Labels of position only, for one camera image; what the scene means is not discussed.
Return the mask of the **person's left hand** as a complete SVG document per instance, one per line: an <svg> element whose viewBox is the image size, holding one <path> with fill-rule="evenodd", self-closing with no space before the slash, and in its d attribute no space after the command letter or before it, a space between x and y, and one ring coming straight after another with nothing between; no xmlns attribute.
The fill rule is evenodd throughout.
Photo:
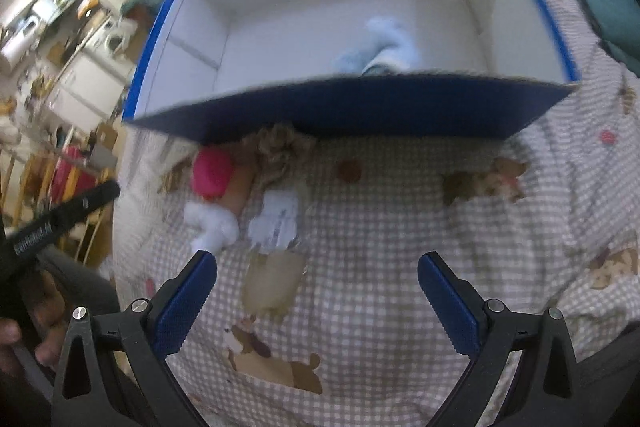
<svg viewBox="0 0 640 427"><path fill-rule="evenodd" d="M48 271L36 271L21 281L20 295L27 317L15 321L1 317L1 372L22 377L24 369L13 350L23 340L22 325L32 326L38 343L36 361L44 367L58 366L66 334L66 303Z"/></svg>

